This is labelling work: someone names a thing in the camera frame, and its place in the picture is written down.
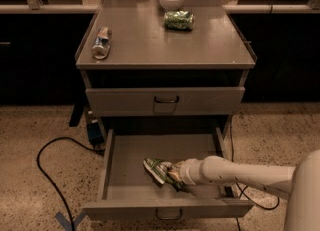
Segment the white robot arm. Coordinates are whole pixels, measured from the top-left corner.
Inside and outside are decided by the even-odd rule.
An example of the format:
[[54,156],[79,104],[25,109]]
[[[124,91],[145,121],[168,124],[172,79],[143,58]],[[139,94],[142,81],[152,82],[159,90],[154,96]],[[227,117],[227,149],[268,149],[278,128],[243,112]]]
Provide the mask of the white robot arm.
[[169,167],[186,185],[242,183],[287,200],[284,231],[320,231],[320,151],[297,166],[238,164],[218,156],[187,159]]

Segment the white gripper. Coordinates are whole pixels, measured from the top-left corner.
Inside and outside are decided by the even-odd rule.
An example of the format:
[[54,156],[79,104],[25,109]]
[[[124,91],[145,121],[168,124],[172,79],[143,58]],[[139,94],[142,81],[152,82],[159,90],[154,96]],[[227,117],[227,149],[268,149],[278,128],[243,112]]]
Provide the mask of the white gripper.
[[186,185],[206,184],[208,180],[203,175],[203,161],[198,159],[187,159],[174,163],[169,171],[169,177],[175,182],[183,182]]

